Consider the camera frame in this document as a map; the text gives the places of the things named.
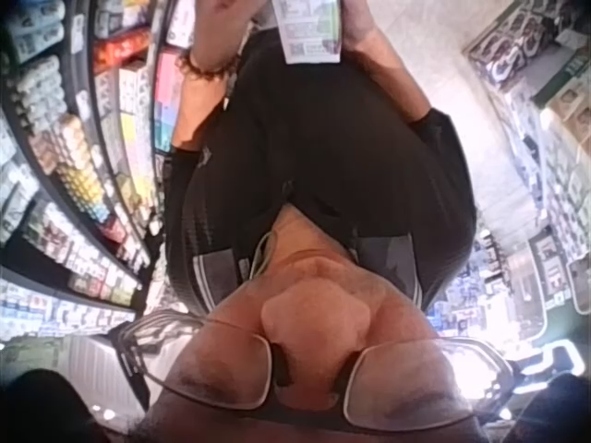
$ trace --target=eyeglasses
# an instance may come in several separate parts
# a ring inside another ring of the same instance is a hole
[[[241,417],[380,435],[474,415],[486,421],[515,386],[511,365],[479,341],[383,343],[347,359],[329,410],[298,411],[278,400],[292,385],[283,350],[260,335],[162,311],[113,329],[110,338],[144,410],[166,389]]]

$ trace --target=bracelet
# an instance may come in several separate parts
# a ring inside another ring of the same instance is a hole
[[[237,54],[234,57],[232,57],[232,60],[230,60],[221,68],[213,71],[206,71],[198,66],[193,65],[190,54],[190,51],[185,51],[183,54],[179,56],[179,59],[188,67],[188,69],[191,71],[190,73],[193,74],[195,78],[204,78],[208,81],[212,81],[214,79],[222,79],[226,75],[234,74],[238,68],[238,64],[240,63],[240,55]]]

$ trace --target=black shirt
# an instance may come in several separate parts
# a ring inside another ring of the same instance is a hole
[[[166,167],[168,272],[198,312],[247,278],[288,201],[422,308],[474,239],[472,187],[450,118],[433,109],[406,124],[346,58],[288,66],[274,31],[249,42],[201,151],[178,151]]]

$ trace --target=neck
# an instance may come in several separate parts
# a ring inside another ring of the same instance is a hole
[[[272,229],[276,243],[272,250],[267,270],[274,270],[298,258],[309,256],[328,256],[350,261],[346,250],[334,239],[324,233],[314,222],[292,205],[285,205]]]

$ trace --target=store aisle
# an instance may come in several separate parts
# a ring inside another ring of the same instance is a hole
[[[462,50],[512,0],[369,0],[374,17],[435,106],[452,116],[488,228],[506,253],[537,233],[537,210],[513,166],[482,81]]]

